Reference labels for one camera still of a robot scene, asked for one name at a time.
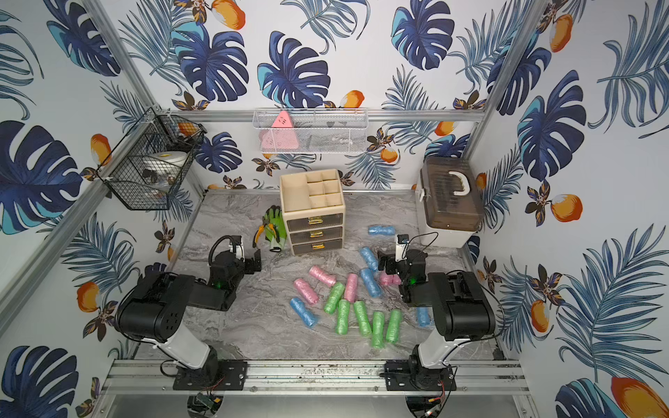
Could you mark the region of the pink roll pair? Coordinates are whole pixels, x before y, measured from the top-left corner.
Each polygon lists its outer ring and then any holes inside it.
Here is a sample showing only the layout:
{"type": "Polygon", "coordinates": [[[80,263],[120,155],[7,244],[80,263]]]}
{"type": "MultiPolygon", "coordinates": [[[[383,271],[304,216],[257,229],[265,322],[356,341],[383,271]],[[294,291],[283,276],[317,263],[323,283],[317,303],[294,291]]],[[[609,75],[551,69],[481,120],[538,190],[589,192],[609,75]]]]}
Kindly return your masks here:
{"type": "Polygon", "coordinates": [[[400,286],[402,284],[402,280],[398,274],[388,274],[381,272],[379,275],[379,283],[384,287],[400,286]]]}

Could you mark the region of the beige drawer organizer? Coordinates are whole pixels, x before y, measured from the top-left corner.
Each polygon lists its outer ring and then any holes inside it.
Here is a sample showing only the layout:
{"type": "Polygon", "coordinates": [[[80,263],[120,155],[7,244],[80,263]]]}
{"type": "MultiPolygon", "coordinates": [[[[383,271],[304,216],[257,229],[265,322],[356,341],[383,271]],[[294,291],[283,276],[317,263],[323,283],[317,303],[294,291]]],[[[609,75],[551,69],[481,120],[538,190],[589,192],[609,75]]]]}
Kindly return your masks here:
{"type": "Polygon", "coordinates": [[[335,169],[286,174],[280,177],[280,202],[282,216],[287,230],[287,221],[312,216],[339,214],[344,215],[344,241],[346,205],[343,195],[341,176],[335,169]]]}

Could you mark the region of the clear top drawer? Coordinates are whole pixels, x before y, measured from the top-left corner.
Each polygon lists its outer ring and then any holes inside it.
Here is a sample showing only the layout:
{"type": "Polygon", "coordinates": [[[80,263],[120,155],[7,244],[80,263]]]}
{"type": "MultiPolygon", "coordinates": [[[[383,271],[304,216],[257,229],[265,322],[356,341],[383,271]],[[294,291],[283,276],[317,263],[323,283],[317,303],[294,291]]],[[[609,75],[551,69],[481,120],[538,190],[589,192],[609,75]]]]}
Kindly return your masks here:
{"type": "Polygon", "coordinates": [[[287,229],[291,233],[299,231],[307,231],[314,228],[327,228],[332,226],[341,226],[344,221],[344,215],[340,212],[339,214],[328,214],[328,215],[319,215],[306,217],[301,219],[291,219],[287,221],[287,229]]]}

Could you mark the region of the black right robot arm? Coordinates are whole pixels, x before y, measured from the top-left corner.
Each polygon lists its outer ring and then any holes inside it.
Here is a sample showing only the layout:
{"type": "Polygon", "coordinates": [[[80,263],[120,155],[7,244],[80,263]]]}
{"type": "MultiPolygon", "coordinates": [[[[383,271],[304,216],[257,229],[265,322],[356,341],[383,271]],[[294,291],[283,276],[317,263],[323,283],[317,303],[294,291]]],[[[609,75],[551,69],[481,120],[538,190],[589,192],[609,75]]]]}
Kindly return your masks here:
{"type": "Polygon", "coordinates": [[[447,392],[456,389],[456,371],[449,359],[465,344],[493,336],[496,318],[484,289],[471,272],[426,271],[428,254],[397,250],[379,252],[379,270],[396,274],[402,301],[412,308],[429,308],[435,328],[405,361],[388,361],[381,377],[388,391],[447,392]]]}

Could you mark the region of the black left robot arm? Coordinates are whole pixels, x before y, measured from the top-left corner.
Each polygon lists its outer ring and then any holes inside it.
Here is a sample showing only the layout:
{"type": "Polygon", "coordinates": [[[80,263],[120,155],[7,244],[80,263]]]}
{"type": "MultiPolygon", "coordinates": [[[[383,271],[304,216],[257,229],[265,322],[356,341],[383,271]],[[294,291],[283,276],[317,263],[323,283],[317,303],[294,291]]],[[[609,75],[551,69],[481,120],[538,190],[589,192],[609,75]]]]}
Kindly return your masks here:
{"type": "Polygon", "coordinates": [[[118,330],[158,348],[175,362],[172,388],[181,391],[243,390],[247,362],[221,360],[213,346],[183,322],[188,307],[228,311],[244,276],[261,271],[261,252],[238,258],[230,251],[208,258],[207,283],[185,274],[153,272],[141,280],[116,313],[118,330]]]}

